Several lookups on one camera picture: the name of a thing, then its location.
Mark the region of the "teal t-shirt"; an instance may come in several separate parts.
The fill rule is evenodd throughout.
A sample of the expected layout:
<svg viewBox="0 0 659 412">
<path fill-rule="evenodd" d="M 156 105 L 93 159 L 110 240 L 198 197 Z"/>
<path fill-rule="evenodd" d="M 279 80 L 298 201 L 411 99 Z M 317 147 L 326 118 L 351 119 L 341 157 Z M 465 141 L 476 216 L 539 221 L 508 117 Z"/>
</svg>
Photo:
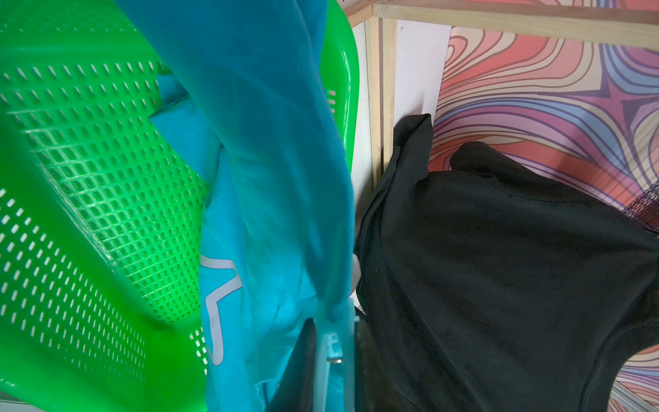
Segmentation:
<svg viewBox="0 0 659 412">
<path fill-rule="evenodd" d="M 321 77 L 334 1 L 122 1 L 170 72 L 151 122 L 208 185 L 198 267 L 211 411 L 267 411 L 303 324 L 313 411 L 350 411 L 347 155 Z"/>
</svg>

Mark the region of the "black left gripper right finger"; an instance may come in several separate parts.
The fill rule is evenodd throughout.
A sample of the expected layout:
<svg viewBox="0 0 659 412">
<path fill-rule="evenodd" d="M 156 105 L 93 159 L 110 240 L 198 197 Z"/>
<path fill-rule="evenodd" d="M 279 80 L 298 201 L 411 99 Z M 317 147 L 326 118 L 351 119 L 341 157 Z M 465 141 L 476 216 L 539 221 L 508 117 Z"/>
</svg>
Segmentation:
<svg viewBox="0 0 659 412">
<path fill-rule="evenodd" d="M 355 320 L 355 411 L 403 411 L 362 313 Z"/>
</svg>

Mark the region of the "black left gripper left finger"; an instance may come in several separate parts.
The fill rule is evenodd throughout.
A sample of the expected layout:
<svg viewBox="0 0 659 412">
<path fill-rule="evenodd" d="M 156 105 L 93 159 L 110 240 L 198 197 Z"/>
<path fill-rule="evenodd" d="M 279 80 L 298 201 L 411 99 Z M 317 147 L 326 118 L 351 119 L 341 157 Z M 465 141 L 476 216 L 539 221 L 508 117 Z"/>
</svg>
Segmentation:
<svg viewBox="0 0 659 412">
<path fill-rule="evenodd" d="M 268 412 L 312 412 L 316 373 L 317 329 L 307 319 L 293 347 L 280 385 L 267 407 Z"/>
</svg>

